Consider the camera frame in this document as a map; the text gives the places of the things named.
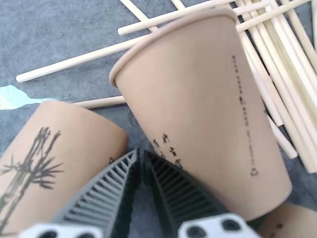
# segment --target paper cup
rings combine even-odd
[[[174,21],[128,51],[110,81],[159,155],[251,220],[292,185],[235,22],[228,9]]]
[[[260,226],[263,238],[315,238],[317,212],[284,203],[272,211]]]
[[[126,152],[117,125],[72,104],[43,102],[0,159],[0,236],[52,216]]]

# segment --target kraft paper cup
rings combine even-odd
[[[315,238],[317,212],[288,203],[272,211],[260,226],[263,238]]]
[[[43,102],[0,159],[0,236],[54,214],[126,152],[127,134],[78,106]]]
[[[176,20],[110,72],[156,152],[246,220],[280,205],[292,184],[228,9]]]

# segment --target screw hole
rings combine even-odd
[[[206,232],[202,228],[194,226],[187,229],[187,236],[189,238],[203,238],[206,237]]]
[[[90,233],[84,233],[84,234],[78,236],[77,238],[95,238],[95,236],[90,234]]]
[[[47,231],[39,236],[39,238],[56,238],[57,233],[55,231]]]
[[[233,220],[225,220],[222,222],[222,227],[226,230],[226,231],[238,231],[241,229],[239,223],[237,223],[236,221]]]

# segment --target tabletop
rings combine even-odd
[[[203,1],[183,3],[190,6]],[[133,2],[147,17],[176,10],[170,0]],[[310,3],[296,11],[312,40]],[[16,75],[149,33],[118,35],[118,27],[135,22],[138,19],[119,0],[0,0],[0,155],[37,108],[38,101],[32,99],[74,103],[120,95],[108,82],[108,75],[123,52],[25,83],[18,83]],[[151,149],[126,105],[94,111],[128,133],[129,149]],[[293,183],[288,201],[317,210],[317,175],[309,175],[299,159],[282,154]],[[129,237],[162,237],[153,198],[145,185],[135,195]]]

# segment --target tipped-over paper cup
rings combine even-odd
[[[152,33],[110,81],[156,152],[209,187],[246,220],[280,205],[291,182],[236,31],[214,9]]]
[[[126,152],[127,134],[87,109],[43,102],[0,159],[0,236],[48,222]]]
[[[272,211],[260,226],[263,238],[315,238],[317,212],[288,203]]]

